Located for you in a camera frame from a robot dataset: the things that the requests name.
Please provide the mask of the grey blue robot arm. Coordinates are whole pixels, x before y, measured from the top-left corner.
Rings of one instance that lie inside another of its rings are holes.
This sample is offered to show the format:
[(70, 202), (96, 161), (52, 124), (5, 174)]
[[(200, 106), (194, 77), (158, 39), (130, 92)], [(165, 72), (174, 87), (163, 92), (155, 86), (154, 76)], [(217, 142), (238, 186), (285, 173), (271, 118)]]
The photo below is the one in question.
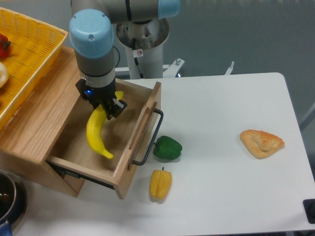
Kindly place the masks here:
[(132, 79), (161, 78), (167, 19), (180, 8), (178, 0), (73, 0), (69, 37), (81, 74), (76, 83), (81, 97), (108, 118), (125, 109), (115, 94), (115, 38), (126, 49)]

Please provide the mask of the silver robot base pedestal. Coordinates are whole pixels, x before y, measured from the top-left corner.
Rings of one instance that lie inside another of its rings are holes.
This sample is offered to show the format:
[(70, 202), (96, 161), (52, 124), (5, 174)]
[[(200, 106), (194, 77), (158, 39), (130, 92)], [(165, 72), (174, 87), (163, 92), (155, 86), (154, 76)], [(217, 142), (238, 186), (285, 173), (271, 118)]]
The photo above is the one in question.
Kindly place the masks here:
[(132, 80), (163, 76), (163, 45), (169, 36), (166, 18), (119, 23), (116, 36), (125, 48)]

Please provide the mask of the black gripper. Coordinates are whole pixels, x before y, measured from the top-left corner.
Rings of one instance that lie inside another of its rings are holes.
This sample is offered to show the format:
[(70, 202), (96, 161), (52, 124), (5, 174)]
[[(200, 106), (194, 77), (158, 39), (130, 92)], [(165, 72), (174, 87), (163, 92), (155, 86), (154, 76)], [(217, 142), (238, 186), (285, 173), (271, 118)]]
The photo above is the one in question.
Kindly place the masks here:
[(116, 98), (116, 82), (113, 80), (109, 85), (101, 88), (94, 88), (87, 85), (86, 80), (80, 79), (75, 84), (80, 96), (88, 101), (93, 109), (97, 108), (106, 110), (107, 119), (117, 118), (127, 107), (127, 103)]

